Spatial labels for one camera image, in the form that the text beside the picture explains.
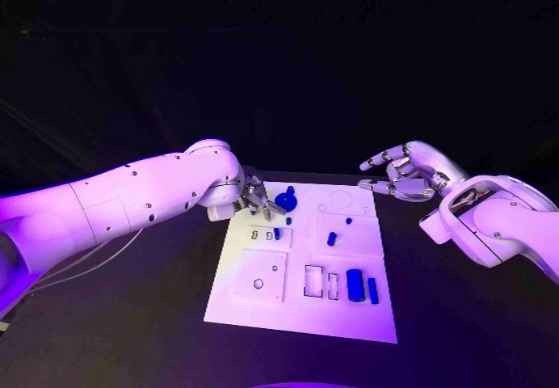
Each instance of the blue object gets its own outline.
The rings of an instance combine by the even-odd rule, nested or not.
[[[348,297],[353,302],[365,301],[363,275],[359,269],[350,269],[348,276]]]
[[[371,302],[379,304],[379,294],[376,293],[376,281],[375,278],[368,279]]]
[[[330,232],[329,234],[329,245],[333,247],[336,244],[336,233]]]
[[[291,212],[297,207],[297,198],[296,198],[296,189],[293,186],[288,186],[287,192],[283,192],[274,202],[281,206],[287,212]]]

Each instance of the table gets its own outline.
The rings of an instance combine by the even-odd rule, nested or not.
[[[437,200],[375,201],[399,344],[205,323],[228,222],[209,222],[196,206],[147,228],[110,264],[28,299],[0,339],[0,386],[556,386],[556,285],[523,257],[487,269],[453,242],[431,241],[418,221]]]

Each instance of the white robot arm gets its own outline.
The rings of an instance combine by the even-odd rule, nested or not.
[[[441,194],[440,208],[420,221],[434,241],[453,239],[486,267],[522,254],[559,284],[559,208],[543,193],[510,176],[470,178],[422,141],[376,154],[360,168],[385,162],[391,182],[365,179],[359,186],[414,202]]]
[[[208,207],[212,221],[247,207],[284,213],[226,142],[140,160],[77,182],[0,199],[0,318],[49,269],[75,253]]]

